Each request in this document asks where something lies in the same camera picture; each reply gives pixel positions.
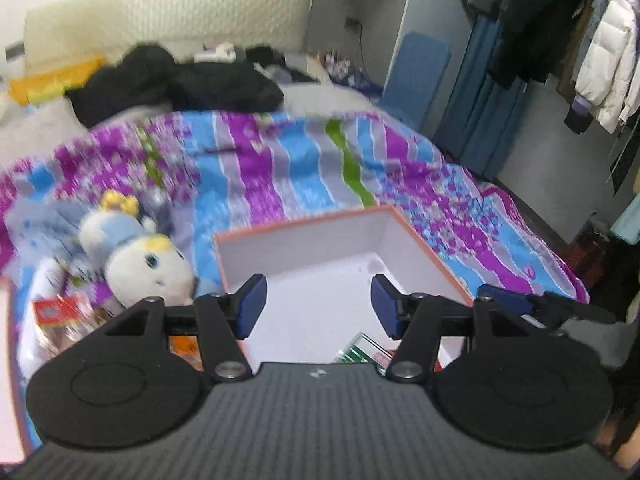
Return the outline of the green brown snack packet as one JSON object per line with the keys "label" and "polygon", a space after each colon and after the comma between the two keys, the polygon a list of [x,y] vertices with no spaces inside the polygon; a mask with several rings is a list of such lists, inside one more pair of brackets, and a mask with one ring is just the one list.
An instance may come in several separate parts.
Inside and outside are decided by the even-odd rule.
{"label": "green brown snack packet", "polygon": [[336,364],[373,364],[381,376],[386,375],[387,367],[392,362],[395,349],[387,349],[365,333],[359,333],[342,350],[335,359]]}

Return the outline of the red clear dried snack bag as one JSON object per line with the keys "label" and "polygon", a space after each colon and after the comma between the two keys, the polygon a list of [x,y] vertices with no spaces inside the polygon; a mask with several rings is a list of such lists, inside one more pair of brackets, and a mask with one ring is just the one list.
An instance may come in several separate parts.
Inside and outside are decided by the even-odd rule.
{"label": "red clear dried snack bag", "polygon": [[95,309],[83,292],[34,302],[36,341],[43,359],[52,359],[105,324],[110,315]]}

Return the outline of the white blue plush toy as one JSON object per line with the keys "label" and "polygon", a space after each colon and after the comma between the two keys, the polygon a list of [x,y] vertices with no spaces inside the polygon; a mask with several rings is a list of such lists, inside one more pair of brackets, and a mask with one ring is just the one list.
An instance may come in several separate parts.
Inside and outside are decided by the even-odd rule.
{"label": "white blue plush toy", "polygon": [[215,285],[196,276],[153,219],[139,214],[137,198],[110,188],[79,225],[79,245],[115,300],[130,308],[146,297],[160,297],[173,307],[214,292]]}

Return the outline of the deep pink cardboard box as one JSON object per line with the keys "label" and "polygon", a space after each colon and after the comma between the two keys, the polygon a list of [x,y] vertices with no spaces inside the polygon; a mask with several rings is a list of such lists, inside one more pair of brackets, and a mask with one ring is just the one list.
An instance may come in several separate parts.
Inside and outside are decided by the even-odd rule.
{"label": "deep pink cardboard box", "polygon": [[426,292],[470,306],[472,295],[392,206],[343,210],[214,237],[222,284],[237,290],[255,273],[267,301],[241,347],[265,362],[329,363],[366,335],[373,351],[394,350],[370,303],[383,274],[404,294]]}

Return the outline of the colourful floral bedspread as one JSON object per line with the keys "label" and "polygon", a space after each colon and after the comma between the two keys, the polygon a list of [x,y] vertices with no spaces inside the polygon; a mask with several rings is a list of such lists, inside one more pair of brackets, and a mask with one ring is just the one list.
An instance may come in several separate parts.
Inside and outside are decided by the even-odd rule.
{"label": "colourful floral bedspread", "polygon": [[[1,271],[14,255],[4,215],[16,200],[94,206],[110,188],[167,192],[174,240],[195,273],[215,285],[222,282],[218,233],[393,205],[468,292],[488,284],[589,298],[506,192],[373,113],[172,113],[97,128],[49,155],[20,159],[1,170]],[[18,322],[34,273],[26,268],[14,282]]]}

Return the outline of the white spray bottle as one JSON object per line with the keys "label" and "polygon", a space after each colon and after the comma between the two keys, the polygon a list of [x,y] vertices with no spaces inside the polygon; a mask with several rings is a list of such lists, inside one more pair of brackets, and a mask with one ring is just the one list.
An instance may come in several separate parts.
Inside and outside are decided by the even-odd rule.
{"label": "white spray bottle", "polygon": [[66,272],[55,258],[37,264],[26,296],[24,318],[17,344],[17,364],[27,380],[46,362],[42,324],[47,324],[66,281]]}

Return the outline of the blue curtain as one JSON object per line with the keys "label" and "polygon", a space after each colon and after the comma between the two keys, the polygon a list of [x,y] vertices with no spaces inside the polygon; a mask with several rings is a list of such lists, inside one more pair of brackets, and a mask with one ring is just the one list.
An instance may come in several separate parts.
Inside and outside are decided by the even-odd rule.
{"label": "blue curtain", "polygon": [[500,24],[476,18],[444,116],[433,142],[458,164],[488,181],[508,159],[526,102],[527,84],[506,90],[488,74],[498,46]]}

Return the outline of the light blue plastic bag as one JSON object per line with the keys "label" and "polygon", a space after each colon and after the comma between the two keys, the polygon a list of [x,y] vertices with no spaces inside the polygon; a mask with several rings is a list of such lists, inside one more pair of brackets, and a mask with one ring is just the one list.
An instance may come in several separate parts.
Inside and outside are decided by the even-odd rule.
{"label": "light blue plastic bag", "polygon": [[2,273],[21,283],[23,271],[36,268],[43,259],[54,259],[63,266],[87,260],[79,230],[85,216],[95,211],[93,206],[74,200],[47,203],[29,198],[16,200],[4,215],[14,255]]}

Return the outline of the white puffer jacket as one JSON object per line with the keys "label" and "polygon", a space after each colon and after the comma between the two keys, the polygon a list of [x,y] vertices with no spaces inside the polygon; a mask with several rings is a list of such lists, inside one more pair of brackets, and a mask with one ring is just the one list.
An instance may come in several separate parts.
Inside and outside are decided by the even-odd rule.
{"label": "white puffer jacket", "polygon": [[575,84],[565,125],[613,133],[639,109],[639,0],[608,0]]}

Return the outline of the pink box lid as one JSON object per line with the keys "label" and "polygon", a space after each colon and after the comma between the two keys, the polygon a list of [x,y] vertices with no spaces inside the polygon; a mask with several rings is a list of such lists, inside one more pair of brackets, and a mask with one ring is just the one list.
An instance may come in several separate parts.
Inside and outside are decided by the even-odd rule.
{"label": "pink box lid", "polygon": [[32,441],[16,360],[13,284],[7,278],[1,279],[0,323],[1,465],[15,466],[32,452]]}

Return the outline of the black clothing pile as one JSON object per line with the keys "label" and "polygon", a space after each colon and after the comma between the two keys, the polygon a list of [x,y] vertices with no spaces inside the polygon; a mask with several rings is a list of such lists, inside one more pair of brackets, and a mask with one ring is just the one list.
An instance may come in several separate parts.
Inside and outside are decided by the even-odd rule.
{"label": "black clothing pile", "polygon": [[139,44],[118,64],[99,68],[64,96],[81,125],[91,129],[139,106],[168,105],[176,112],[274,112],[284,100],[282,84],[318,81],[286,64],[285,55],[268,44],[236,48],[234,54],[231,61],[178,62],[160,44]]}

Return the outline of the grey blanket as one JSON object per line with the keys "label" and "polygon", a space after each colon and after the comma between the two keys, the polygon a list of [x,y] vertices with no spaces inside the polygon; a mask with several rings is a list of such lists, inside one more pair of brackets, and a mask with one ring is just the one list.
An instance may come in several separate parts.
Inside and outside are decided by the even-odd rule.
{"label": "grey blanket", "polygon": [[36,107],[21,106],[1,93],[0,162],[6,168],[25,157],[49,155],[68,140],[87,134],[70,100],[56,98]]}

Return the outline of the yellow pillow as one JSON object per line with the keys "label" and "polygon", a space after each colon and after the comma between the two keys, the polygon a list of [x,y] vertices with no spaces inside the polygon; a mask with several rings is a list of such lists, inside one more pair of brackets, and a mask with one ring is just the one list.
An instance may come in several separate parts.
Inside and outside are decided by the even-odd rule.
{"label": "yellow pillow", "polygon": [[107,64],[104,56],[51,70],[35,76],[10,81],[9,96],[20,105],[41,104],[60,96],[68,89],[82,87],[100,68]]}

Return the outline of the cream quilted headboard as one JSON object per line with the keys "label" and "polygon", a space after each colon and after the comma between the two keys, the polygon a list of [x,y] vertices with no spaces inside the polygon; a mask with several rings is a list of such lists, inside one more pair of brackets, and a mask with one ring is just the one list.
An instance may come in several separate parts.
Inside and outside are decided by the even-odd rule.
{"label": "cream quilted headboard", "polygon": [[309,9],[310,0],[61,0],[27,11],[24,70],[116,62],[136,44],[160,44],[179,60],[221,42],[299,51]]}

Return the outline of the white wardrobe shelf unit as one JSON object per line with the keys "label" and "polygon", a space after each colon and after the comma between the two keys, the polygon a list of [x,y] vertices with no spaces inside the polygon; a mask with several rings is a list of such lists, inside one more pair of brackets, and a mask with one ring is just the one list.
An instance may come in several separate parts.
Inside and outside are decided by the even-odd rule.
{"label": "white wardrobe shelf unit", "polygon": [[311,0],[306,47],[341,53],[384,86],[409,32],[450,47],[449,64],[422,122],[422,133],[431,138],[444,117],[472,32],[462,0]]}

